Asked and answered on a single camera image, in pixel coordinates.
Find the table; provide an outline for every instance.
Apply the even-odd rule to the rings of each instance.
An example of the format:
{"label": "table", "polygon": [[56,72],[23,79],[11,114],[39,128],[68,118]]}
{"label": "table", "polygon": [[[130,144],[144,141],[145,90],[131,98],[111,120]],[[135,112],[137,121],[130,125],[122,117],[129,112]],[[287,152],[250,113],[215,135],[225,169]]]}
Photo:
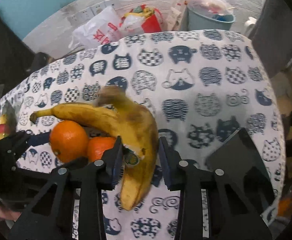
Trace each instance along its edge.
{"label": "table", "polygon": [[[202,169],[206,169],[206,157],[234,130],[246,127],[276,195],[262,217],[267,224],[274,220],[284,180],[283,127],[270,81],[249,39],[222,30],[126,37],[32,73],[2,98],[1,105],[9,100],[17,109],[17,130],[38,134],[51,130],[60,120],[42,117],[31,124],[33,111],[63,102],[94,103],[101,86],[109,84],[123,87],[129,97],[145,105],[156,118],[159,136],[166,136],[183,159],[196,160]],[[94,129],[87,132],[91,137],[100,134]],[[17,162],[19,167],[41,172],[60,164],[49,144],[29,148]],[[155,183],[134,210],[121,208],[120,184],[102,192],[108,239],[174,237],[179,192],[167,190],[159,161],[157,164]],[[204,236],[208,236],[207,215],[204,209]],[[77,226],[78,202],[74,238]]]}

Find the orange fruit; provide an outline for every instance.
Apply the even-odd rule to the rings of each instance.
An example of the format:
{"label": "orange fruit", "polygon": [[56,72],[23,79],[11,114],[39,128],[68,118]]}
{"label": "orange fruit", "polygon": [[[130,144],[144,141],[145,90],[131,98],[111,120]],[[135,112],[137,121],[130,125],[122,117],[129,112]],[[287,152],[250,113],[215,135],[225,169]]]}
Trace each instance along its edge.
{"label": "orange fruit", "polygon": [[114,137],[94,137],[89,140],[87,156],[90,162],[102,158],[104,151],[114,147],[116,138]]}
{"label": "orange fruit", "polygon": [[49,136],[53,153],[64,163],[86,156],[88,141],[84,128],[73,121],[61,121]]}

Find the light blue trash can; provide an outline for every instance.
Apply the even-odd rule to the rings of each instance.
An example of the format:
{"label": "light blue trash can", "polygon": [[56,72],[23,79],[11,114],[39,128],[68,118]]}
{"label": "light blue trash can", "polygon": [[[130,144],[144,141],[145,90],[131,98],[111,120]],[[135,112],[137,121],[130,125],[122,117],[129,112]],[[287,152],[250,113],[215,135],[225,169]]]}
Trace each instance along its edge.
{"label": "light blue trash can", "polygon": [[218,30],[230,30],[231,25],[235,22],[236,18],[234,15],[225,15],[223,21],[214,20],[208,18],[204,15],[200,15],[190,8],[187,7],[188,11],[188,30],[195,31],[195,30],[211,30],[211,29],[218,29]]}

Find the wall outlet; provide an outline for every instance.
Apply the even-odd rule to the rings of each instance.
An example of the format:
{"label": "wall outlet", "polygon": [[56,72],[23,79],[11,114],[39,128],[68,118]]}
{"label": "wall outlet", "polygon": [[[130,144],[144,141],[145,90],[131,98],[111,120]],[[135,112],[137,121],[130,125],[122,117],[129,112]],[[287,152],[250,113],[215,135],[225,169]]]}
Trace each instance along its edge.
{"label": "wall outlet", "polygon": [[89,21],[91,18],[95,16],[90,7],[78,12],[77,15],[79,15],[82,22]]}
{"label": "wall outlet", "polygon": [[106,8],[106,6],[104,5],[104,2],[100,2],[97,3],[93,6],[90,7],[94,13],[94,15],[99,14],[102,10],[104,10]]}
{"label": "wall outlet", "polygon": [[78,16],[78,13],[72,15],[72,16],[68,16],[67,20],[69,21],[69,23],[71,24],[71,26],[73,27],[77,27],[80,25],[81,23],[81,19]]}
{"label": "wall outlet", "polygon": [[119,9],[121,6],[120,6],[120,3],[119,3],[119,0],[106,0],[106,1],[104,1],[104,4],[105,4],[105,8],[107,7],[107,6],[113,6],[113,9],[114,10],[117,10],[117,9]]}

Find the yellow banana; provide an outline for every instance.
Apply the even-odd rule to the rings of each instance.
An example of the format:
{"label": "yellow banana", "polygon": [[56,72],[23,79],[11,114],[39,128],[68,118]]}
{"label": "yellow banana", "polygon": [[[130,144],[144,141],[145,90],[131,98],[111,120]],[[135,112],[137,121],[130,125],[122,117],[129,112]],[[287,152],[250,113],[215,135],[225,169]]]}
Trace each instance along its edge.
{"label": "yellow banana", "polygon": [[[112,104],[118,112],[101,107],[104,104]],[[83,103],[59,104],[34,112],[30,120],[35,122],[38,117],[54,115],[59,119],[95,127],[113,137],[120,135],[124,146],[134,152],[130,156],[137,157],[137,165],[126,160],[128,165],[124,169],[120,193],[122,207],[131,210],[150,189],[158,148],[156,121],[146,107],[134,103],[114,86],[101,90],[97,105],[99,107]]]}

